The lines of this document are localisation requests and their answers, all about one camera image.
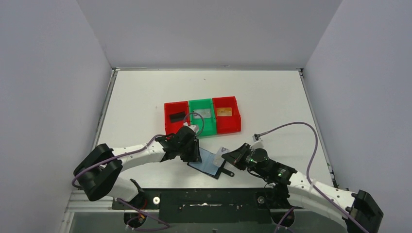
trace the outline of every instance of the cable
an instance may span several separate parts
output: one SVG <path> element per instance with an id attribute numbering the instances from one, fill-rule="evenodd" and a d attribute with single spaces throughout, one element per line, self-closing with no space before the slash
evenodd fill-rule
<path id="1" fill-rule="evenodd" d="M 266 186 L 267 186 L 268 184 L 269 184 L 269 183 L 266 183 L 265 186 L 263 187 L 263 191 L 264 191 L 264 193 L 265 193 L 265 196 L 266 196 L 266 199 L 267 199 L 267 200 L 269 199 L 269 198 L 268 198 L 268 194 L 266 193 Z M 269 212 L 270 212 L 270 207 L 269 207 L 267 201 L 265 201 L 265 204 L 266 204 L 266 207 L 268 208 L 268 210 L 269 210 Z M 275 233 L 276 233 L 276 231 L 277 231 L 277 229 L 278 229 L 279 227 L 283 227 L 283 228 L 285 228 L 286 230 L 290 231 L 291 233 L 295 233 L 295 232 L 294 232 L 292 229 L 290 229 L 289 227 L 286 227 L 286 226 L 281 225 L 282 222 L 285 220 L 285 218 L 289 215 L 289 213 L 285 214 L 285 215 L 281 218 L 281 220 L 279 221 L 278 225 L 276 226 Z"/>
<path id="2" fill-rule="evenodd" d="M 197 134 L 196 134 L 196 137 L 197 137 L 197 136 L 199 136 L 199 135 L 203 132 L 203 129 L 205 128 L 205 119 L 204 119 L 203 116 L 200 115 L 199 113 L 191 112 L 191 113 L 188 113 L 188 114 L 183 118 L 183 124 L 186 122 L 186 119 L 187 119 L 188 116 L 190 116 L 190 115 L 196 115 L 196 116 L 199 116 L 200 119 L 202 119 L 202 128 L 197 132 Z"/>
<path id="3" fill-rule="evenodd" d="M 111 157 L 111 158 L 109 158 L 109 159 L 103 160 L 103 161 L 101 161 L 101 162 L 99 162 L 99 163 L 96 163 L 96 164 L 94 164 L 94 165 L 92 165 L 92 166 L 84 169 L 83 171 L 79 172 L 79 174 L 77 174 L 77 175 L 73 178 L 73 180 L 71 181 L 71 185 L 73 185 L 73 187 L 76 187 L 76 188 L 82 188 L 82 187 L 76 185 L 75 182 L 76 182 L 76 180 L 79 179 L 79 177 L 83 176 L 86 172 L 88 172 L 88 171 L 90 171 L 90 170 L 92 170 L 92 169 L 94 169 L 94 168 L 96 168 L 96 167 L 98 167 L 98 166 L 100 166 L 100 165 L 107 164 L 107 163 L 109 163 L 109 162 L 111 162 L 111 161 L 113 161 L 113 160 L 119 159 L 119 158 L 121 158 L 121 157 L 124 157 L 124 156 L 127 156 L 127 155 L 131 155 L 131 154 L 135 154 L 135 153 L 139 153 L 139 152 L 141 152 L 141 151 L 144 151 L 144 150 L 147 148 L 147 146 L 149 146 L 157 137 L 160 137 L 160 136 L 164 136 L 164 135 L 156 134 L 155 136 L 152 137 L 152 139 L 150 139 L 150 141 L 146 144 L 146 146 L 144 146 L 144 147 L 142 147 L 142 148 L 140 148 L 140 149 L 138 149 L 138 150 L 134 150 L 134 151 L 131 151 L 131 152 L 128 152 L 128 153 L 124 153 L 124 154 L 121 154 L 121 155 L 118 155 L 118 156 Z"/>
<path id="4" fill-rule="evenodd" d="M 318 134 L 316 133 L 316 130 L 315 130 L 311 125 L 309 125 L 309 124 L 307 124 L 307 123 L 305 123 L 305 122 L 301 122 L 301 121 L 291 122 L 291 123 L 284 124 L 284 125 L 281 125 L 281 126 L 279 126 L 279 127 L 276 127 L 276 128 L 274 128 L 274 129 L 272 129 L 272 130 L 269 130 L 269 131 L 260 133 L 260 134 L 258 134 L 258 136 L 266 135 L 266 134 L 271 133 L 271 132 L 273 132 L 273 131 L 275 131 L 275 130 L 278 130 L 278 129 L 280 129 L 280 128 L 283 128 L 283 127 L 285 127 L 285 126 L 297 125 L 297 124 L 308 126 L 308 127 L 313 131 L 313 134 L 315 135 L 315 148 L 313 149 L 312 156 L 311 156 L 311 158 L 310 158 L 310 160 L 309 160 L 308 168 L 306 169 L 306 179 L 308 180 L 309 184 L 312 185 L 312 180 L 311 180 L 310 177 L 309 177 L 309 170 L 310 170 L 310 166 L 312 165 L 313 159 L 315 158 L 316 151 L 318 150 L 318 144 L 319 144 L 319 142 L 318 142 Z M 369 233 L 369 232 L 368 232 L 362 225 L 360 225 L 350 214 L 348 214 L 344 209 L 342 209 L 342 208 L 341 208 L 340 206 L 338 206 L 335 202 L 333 202 L 330 198 L 328 198 L 328 197 L 326 196 L 326 194 L 323 193 L 318 187 L 316 187 L 315 185 L 313 185 L 313 188 L 314 188 L 316 191 L 318 191 L 318 193 L 319 193 L 320 195 L 322 195 L 322 197 L 324 197 L 324 198 L 325 198 L 327 201 L 329 201 L 333 206 L 335 206 L 339 211 L 341 211 L 348 219 L 350 219 L 350 220 L 351 220 L 357 227 L 359 227 L 364 233 Z"/>
<path id="5" fill-rule="evenodd" d="M 258 177 L 258 178 L 264 179 L 263 177 L 261 177 L 261 176 L 259 176 L 259 175 L 257 175 L 257 174 L 253 174 L 253 173 L 251 172 L 251 170 L 249 170 L 249 169 L 247 169 L 247 172 L 248 172 L 249 174 L 251 174 L 252 176 L 254 176 L 254 177 Z"/>
<path id="6" fill-rule="evenodd" d="M 147 217 L 149 217 L 149 218 L 151 218 L 151 219 L 153 219 L 153 220 L 155 220 L 155 221 L 157 221 L 157 222 L 165 225 L 164 227 L 152 228 L 152 229 L 139 229 L 139 228 L 135 228 L 135 229 L 134 229 L 134 228 L 132 228 L 133 231 L 137 231 L 137 232 L 156 232 L 156 231 L 161 231 L 161 230 L 164 230 L 164 229 L 167 229 L 167 228 L 170 227 L 170 224 L 169 224 L 169 223 L 167 223 L 167 222 L 165 222 L 165 221 L 163 221 L 163 220 L 160 220 L 159 218 L 156 218 L 155 216 L 150 215 L 150 214 L 148 214 L 147 212 L 141 211 L 140 209 L 138 209 L 138 208 L 130 205 L 129 203 L 127 203 L 127 202 L 124 201 L 123 199 L 118 198 L 117 201 L 121 202 L 123 205 L 125 205 L 125 206 L 127 206 L 127 207 L 129 207 L 129 208 L 131 208 L 131 209 L 133 209 L 133 210 L 136 210 L 136 211 L 139 212 L 141 215 L 145 215 L 145 216 L 147 216 Z M 133 221 L 134 219 L 136 219 L 136 218 L 138 218 L 138 217 L 134 217 L 134 218 L 128 220 L 128 221 L 126 222 L 126 226 L 129 226 L 129 223 L 130 223 L 131 221 Z"/>
<path id="7" fill-rule="evenodd" d="M 296 208 L 296 207 L 292 207 L 292 208 L 290 208 L 288 211 L 286 211 L 286 213 L 283 215 L 283 217 L 282 217 L 282 218 L 280 219 L 280 221 L 277 223 L 276 228 L 275 228 L 275 231 L 274 231 L 273 233 L 276 233 L 277 230 L 280 229 L 280 227 L 284 227 L 284 228 L 286 228 L 286 230 L 294 233 L 291 229 L 289 229 L 289 227 L 282 226 L 281 223 L 285 220 L 285 218 L 286 218 L 295 208 Z"/>

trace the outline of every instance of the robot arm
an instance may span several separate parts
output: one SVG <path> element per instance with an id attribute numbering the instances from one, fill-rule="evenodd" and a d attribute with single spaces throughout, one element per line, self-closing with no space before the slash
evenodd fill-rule
<path id="1" fill-rule="evenodd" d="M 146 163 L 163 162 L 180 156 L 183 162 L 201 162 L 196 125 L 183 126 L 173 135 L 157 135 L 147 144 L 109 148 L 98 145 L 74 170 L 77 180 L 90 201 L 104 196 L 131 201 L 142 192 L 132 179 L 119 177 L 122 171 Z"/>
<path id="2" fill-rule="evenodd" d="M 310 183 L 303 173 L 271 160 L 263 148 L 253 149 L 246 143 L 235 151 L 223 154 L 222 157 L 236 168 L 248 169 L 267 183 L 273 183 L 276 196 L 279 199 L 287 199 L 292 206 L 305 208 L 330 218 L 345 227 L 349 233 L 362 233 L 362 229 L 316 190 L 319 189 L 369 233 L 378 232 L 383 212 L 365 191 L 353 193 L 321 182 Z"/>

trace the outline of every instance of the green bin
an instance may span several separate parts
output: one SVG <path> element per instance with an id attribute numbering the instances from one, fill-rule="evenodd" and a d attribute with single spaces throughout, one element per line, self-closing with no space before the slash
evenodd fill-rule
<path id="1" fill-rule="evenodd" d="M 205 120 L 205 128 L 199 136 L 216 135 L 216 116 L 213 109 L 212 99 L 189 100 L 189 111 L 199 113 Z M 190 124 L 198 125 L 202 128 L 202 119 L 195 115 L 190 115 Z"/>

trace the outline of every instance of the white wall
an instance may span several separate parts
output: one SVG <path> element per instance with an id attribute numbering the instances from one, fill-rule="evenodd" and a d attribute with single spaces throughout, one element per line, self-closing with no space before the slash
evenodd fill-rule
<path id="1" fill-rule="evenodd" d="M 110 65 L 75 0 L 10 0 L 0 70 L 0 231 L 56 232 Z"/>
<path id="2" fill-rule="evenodd" d="M 370 192 L 379 232 L 412 232 L 412 1 L 343 0 L 304 69 L 343 187 Z"/>
<path id="3" fill-rule="evenodd" d="M 302 68 L 342 0 L 78 0 L 113 67 Z"/>

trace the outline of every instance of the white table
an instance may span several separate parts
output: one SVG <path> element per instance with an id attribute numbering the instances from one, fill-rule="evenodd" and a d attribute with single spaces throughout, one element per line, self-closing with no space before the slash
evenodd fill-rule
<path id="1" fill-rule="evenodd" d="M 146 143 L 165 133 L 164 103 L 213 97 L 236 96 L 242 131 L 200 138 L 200 147 L 216 152 L 220 146 L 235 150 L 252 143 L 252 135 L 292 121 L 315 126 L 298 71 L 127 71 L 117 73 L 105 112 L 98 143 L 127 147 Z M 263 137 L 273 160 L 305 173 L 313 151 L 312 131 L 293 125 Z M 218 180 L 183 163 L 179 158 L 145 164 L 120 174 L 135 179 L 143 188 L 245 188 L 263 187 L 265 182 L 226 164 L 235 176 Z M 311 177 L 332 185 L 322 147 L 318 147 Z"/>

